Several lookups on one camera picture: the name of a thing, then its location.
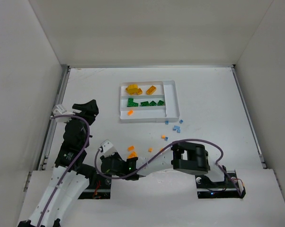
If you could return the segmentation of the orange round lego piece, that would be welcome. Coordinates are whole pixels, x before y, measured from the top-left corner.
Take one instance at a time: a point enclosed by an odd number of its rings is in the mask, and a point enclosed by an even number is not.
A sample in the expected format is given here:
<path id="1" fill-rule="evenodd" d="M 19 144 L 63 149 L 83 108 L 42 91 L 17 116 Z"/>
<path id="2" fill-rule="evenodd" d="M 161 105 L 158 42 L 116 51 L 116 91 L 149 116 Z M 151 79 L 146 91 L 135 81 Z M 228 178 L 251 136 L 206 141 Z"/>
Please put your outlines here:
<path id="1" fill-rule="evenodd" d="M 131 159 L 131 158 L 136 158 L 138 157 L 137 153 L 135 151 L 133 151 L 128 157 L 127 159 Z"/>

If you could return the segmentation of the orange round figure piece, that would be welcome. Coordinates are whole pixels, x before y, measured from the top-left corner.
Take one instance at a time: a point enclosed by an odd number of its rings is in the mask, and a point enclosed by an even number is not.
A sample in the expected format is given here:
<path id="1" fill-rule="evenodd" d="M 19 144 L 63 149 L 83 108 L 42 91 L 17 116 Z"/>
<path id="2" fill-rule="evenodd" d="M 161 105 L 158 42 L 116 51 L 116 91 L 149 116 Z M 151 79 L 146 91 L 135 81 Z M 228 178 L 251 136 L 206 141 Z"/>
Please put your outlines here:
<path id="1" fill-rule="evenodd" d="M 138 89 L 139 88 L 137 84 L 130 84 L 125 90 L 129 95 L 134 95 L 135 93 L 138 92 Z"/>

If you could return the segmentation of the yellow square lego brick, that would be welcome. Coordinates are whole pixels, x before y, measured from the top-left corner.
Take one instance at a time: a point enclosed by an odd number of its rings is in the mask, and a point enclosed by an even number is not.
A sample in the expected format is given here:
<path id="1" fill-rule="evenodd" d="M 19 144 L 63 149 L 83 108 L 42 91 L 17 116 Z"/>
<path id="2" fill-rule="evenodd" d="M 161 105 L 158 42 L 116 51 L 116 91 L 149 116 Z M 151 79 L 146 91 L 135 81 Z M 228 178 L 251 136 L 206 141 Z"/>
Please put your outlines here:
<path id="1" fill-rule="evenodd" d="M 136 92 L 137 95 L 141 95 L 143 93 L 143 91 L 139 88 Z"/>

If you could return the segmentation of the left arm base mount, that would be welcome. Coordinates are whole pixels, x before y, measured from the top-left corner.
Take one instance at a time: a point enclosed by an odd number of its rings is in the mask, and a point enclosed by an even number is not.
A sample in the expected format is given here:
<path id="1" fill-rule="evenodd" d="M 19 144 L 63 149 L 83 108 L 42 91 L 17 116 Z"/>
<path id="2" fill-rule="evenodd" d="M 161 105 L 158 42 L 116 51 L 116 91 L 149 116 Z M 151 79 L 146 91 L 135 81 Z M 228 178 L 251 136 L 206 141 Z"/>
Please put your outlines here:
<path id="1" fill-rule="evenodd" d="M 111 181 L 94 173 L 89 186 L 81 193 L 79 200 L 108 200 L 111 197 Z"/>

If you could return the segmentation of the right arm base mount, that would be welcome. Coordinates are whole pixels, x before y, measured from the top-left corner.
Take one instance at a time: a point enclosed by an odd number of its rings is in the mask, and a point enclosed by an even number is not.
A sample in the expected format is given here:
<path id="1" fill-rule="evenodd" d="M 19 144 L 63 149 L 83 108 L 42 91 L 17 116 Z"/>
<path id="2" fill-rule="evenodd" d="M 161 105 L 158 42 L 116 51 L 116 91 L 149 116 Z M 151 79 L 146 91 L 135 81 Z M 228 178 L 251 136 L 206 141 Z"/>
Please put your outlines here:
<path id="1" fill-rule="evenodd" d="M 212 182 L 205 175 L 196 176 L 197 197 L 199 199 L 243 199 L 246 189 L 236 171 L 227 171 L 221 182 Z"/>

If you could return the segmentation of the yellow long lego brick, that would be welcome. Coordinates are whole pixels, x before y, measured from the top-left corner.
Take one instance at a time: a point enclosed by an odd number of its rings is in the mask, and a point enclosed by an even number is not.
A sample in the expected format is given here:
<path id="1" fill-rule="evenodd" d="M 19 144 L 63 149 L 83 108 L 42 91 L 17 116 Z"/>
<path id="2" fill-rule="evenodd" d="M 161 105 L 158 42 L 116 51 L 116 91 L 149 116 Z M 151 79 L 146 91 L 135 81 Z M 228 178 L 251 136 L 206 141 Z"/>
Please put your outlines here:
<path id="1" fill-rule="evenodd" d="M 152 95 L 155 91 L 156 91 L 156 87 L 155 86 L 151 86 L 147 91 L 146 94 L 147 95 Z"/>

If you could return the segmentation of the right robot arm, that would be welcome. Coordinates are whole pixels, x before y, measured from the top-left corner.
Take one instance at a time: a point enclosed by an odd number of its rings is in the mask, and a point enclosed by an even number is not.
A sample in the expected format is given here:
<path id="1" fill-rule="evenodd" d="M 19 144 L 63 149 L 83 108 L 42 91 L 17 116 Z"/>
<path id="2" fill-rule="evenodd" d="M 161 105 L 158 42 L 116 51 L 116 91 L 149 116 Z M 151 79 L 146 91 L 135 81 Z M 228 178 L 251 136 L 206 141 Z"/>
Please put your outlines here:
<path id="1" fill-rule="evenodd" d="M 223 182 L 226 170 L 219 165 L 223 150 L 202 139 L 176 140 L 149 159 L 137 155 L 124 161 L 113 144 L 106 140 L 98 149 L 94 165 L 96 172 L 110 180 L 137 181 L 152 173 L 173 169 L 188 175 L 205 175 L 213 183 Z"/>

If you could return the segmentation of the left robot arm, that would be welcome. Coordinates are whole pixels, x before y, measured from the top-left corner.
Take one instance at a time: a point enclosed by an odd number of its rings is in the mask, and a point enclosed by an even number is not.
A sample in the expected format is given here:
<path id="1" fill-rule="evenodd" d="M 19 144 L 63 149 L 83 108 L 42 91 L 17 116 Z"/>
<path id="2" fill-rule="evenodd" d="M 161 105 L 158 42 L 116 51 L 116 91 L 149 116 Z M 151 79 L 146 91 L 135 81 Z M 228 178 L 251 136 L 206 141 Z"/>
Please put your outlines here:
<path id="1" fill-rule="evenodd" d="M 96 179 L 94 167 L 84 164 L 90 126 L 99 113 L 96 100 L 74 104 L 73 113 L 62 105 L 53 108 L 52 118 L 65 123 L 63 142 L 49 184 L 32 215 L 20 227 L 60 227 L 72 204 Z"/>

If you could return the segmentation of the green long lego brick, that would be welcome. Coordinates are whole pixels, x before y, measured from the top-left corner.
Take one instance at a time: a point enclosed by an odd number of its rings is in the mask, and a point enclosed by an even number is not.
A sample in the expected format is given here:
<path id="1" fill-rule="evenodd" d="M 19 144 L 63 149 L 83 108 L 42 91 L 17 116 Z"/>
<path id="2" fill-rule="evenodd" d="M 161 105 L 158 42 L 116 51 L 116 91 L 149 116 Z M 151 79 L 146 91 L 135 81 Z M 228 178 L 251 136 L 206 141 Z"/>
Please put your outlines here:
<path id="1" fill-rule="evenodd" d="M 148 101 L 144 101 L 144 102 L 140 102 L 141 106 L 149 106 L 149 102 Z"/>

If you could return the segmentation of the orange small lego block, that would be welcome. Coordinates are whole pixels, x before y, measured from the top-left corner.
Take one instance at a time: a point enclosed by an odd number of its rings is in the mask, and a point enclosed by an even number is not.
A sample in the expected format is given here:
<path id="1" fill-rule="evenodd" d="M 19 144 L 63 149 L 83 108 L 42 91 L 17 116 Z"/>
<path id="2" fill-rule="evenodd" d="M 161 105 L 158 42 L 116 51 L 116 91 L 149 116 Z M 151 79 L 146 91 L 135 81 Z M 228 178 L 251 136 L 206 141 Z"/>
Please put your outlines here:
<path id="1" fill-rule="evenodd" d="M 131 116 L 133 113 L 134 113 L 134 111 L 133 111 L 133 110 L 130 110 L 130 111 L 128 111 L 127 115 L 128 115 L 128 116 Z"/>

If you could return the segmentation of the green square lego brick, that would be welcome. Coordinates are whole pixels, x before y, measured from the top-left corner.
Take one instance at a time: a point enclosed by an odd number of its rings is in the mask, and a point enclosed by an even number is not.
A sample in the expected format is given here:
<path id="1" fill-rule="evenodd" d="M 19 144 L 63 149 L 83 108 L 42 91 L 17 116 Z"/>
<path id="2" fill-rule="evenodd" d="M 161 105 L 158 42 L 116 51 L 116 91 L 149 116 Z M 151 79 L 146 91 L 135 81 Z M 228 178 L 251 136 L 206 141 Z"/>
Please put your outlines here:
<path id="1" fill-rule="evenodd" d="M 151 101 L 150 103 L 149 103 L 149 106 L 156 106 L 157 105 L 157 103 L 155 102 L 155 101 Z"/>

